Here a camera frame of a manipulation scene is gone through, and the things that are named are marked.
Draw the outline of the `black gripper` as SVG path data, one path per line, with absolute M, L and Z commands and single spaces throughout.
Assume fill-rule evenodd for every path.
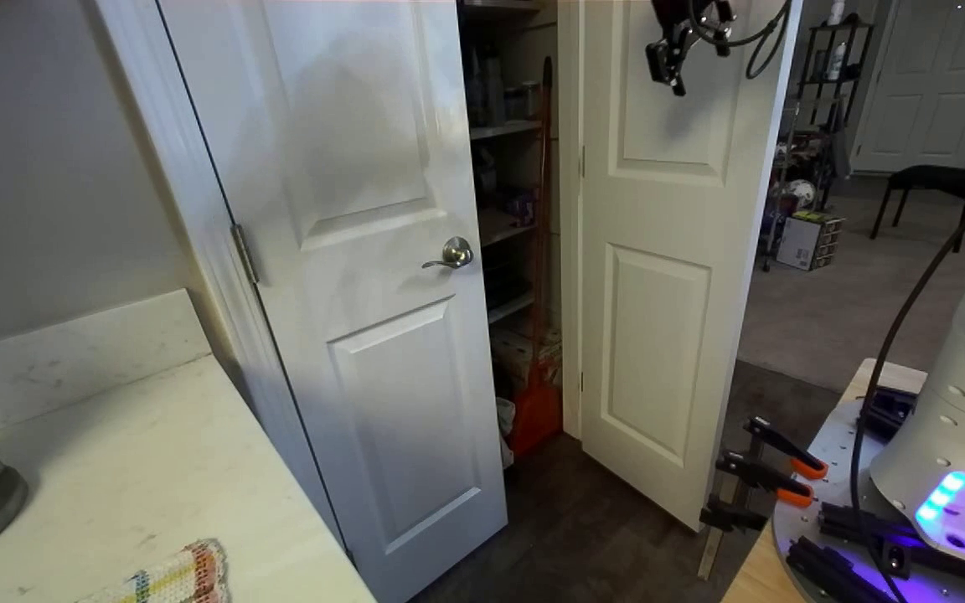
M 660 38 L 644 47 L 645 70 L 677 98 L 683 86 L 683 59 L 698 39 L 709 43 L 721 56 L 729 53 L 735 8 L 729 0 L 649 0 Z

